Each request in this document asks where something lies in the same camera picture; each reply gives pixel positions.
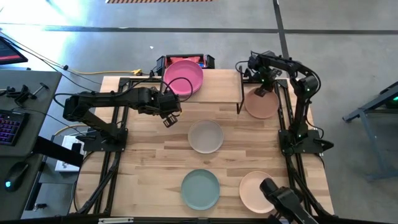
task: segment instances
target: desk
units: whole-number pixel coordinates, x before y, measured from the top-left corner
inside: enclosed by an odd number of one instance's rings
[[[205,70],[205,83],[208,72],[220,79],[226,77],[232,80],[235,76],[239,77],[234,70]],[[118,77],[104,77],[101,91],[117,90],[118,80]],[[226,85],[231,86],[218,86],[225,95],[240,94],[240,81]],[[255,86],[257,85],[245,85],[244,91],[248,92]],[[207,90],[204,87],[203,85],[200,91]],[[291,86],[289,90],[295,108],[296,97]],[[192,101],[195,103],[182,104],[183,114],[171,128],[166,128],[159,117],[129,110],[129,137],[119,166],[112,216],[267,217],[267,214],[249,211],[239,198],[238,188],[241,179],[254,170],[267,172],[279,186],[289,185],[285,159],[280,153],[277,137],[280,129],[278,115],[260,120],[250,116],[244,108],[238,115],[235,103],[240,102],[240,97],[218,104],[207,100],[202,103],[200,97]],[[112,113],[112,108],[96,109],[96,115],[107,122],[111,121]],[[187,141],[190,126],[201,119],[216,121],[224,131],[222,147],[212,154],[195,152]],[[80,206],[98,185],[103,155],[103,152],[92,154],[81,170],[76,191]],[[303,155],[303,164],[309,189],[325,209],[333,213],[321,161],[314,155]],[[192,169],[208,169],[221,184],[221,197],[209,210],[192,210],[181,199],[180,185]]]
[[[37,95],[36,100],[27,100],[24,106],[27,108],[47,113],[52,97],[58,87],[61,74],[58,72],[35,72],[35,71],[13,71],[0,70],[0,88],[12,86],[16,91],[20,91],[22,84],[28,86],[30,91],[39,88],[40,82],[49,87],[49,90],[42,90]],[[0,96],[0,109],[11,110],[17,107],[14,99]],[[35,144],[36,138],[44,122],[45,116],[34,111],[23,111],[30,114],[29,120],[18,139],[15,146],[0,145],[2,157],[0,157],[0,181],[3,181],[8,170],[18,161],[22,161]],[[0,220],[20,219],[22,211],[25,208],[27,198],[35,182],[39,167],[42,163],[42,155],[34,155],[27,160],[29,169],[25,174],[21,187],[15,192],[6,192],[4,186],[0,187],[0,198],[2,206],[0,207]]]

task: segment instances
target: gray desk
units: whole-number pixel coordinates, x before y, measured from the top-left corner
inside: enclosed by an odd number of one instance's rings
[[[36,71],[13,71],[0,70],[0,88],[12,86],[17,91],[22,88],[22,84],[28,86],[31,91],[39,88],[40,82],[49,86],[49,90],[40,92],[36,100],[27,100],[24,106],[33,110],[47,113],[52,97],[58,87],[61,74],[58,72],[36,72]],[[10,110],[17,107],[14,99],[0,96],[0,109]],[[34,147],[39,131],[44,122],[45,115],[34,111],[23,111],[30,114],[29,120],[14,147],[0,145],[0,181],[3,180],[7,171],[17,161],[23,160]],[[37,173],[42,163],[42,155],[34,155],[27,160],[29,169],[25,175],[21,187],[15,192],[6,192],[4,186],[0,187],[0,220],[20,219],[25,208],[26,201],[37,178]]]

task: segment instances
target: computer mouse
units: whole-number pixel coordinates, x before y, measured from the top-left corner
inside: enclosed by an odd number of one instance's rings
[[[4,180],[4,186],[8,192],[18,190],[28,167],[29,164],[26,162],[17,162],[11,167]]]

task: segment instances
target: pink bowl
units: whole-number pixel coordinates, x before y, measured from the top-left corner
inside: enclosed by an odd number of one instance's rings
[[[172,64],[164,74],[164,81],[169,84],[173,79],[184,77],[187,78],[193,87],[193,93],[198,91],[203,84],[203,70],[201,67],[190,60],[182,60]],[[184,79],[175,80],[170,85],[175,94],[188,96],[191,93],[189,82]]]

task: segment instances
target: orange striped tape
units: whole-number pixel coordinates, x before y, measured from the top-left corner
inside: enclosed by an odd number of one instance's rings
[[[213,0],[107,0],[106,3],[211,2]]]

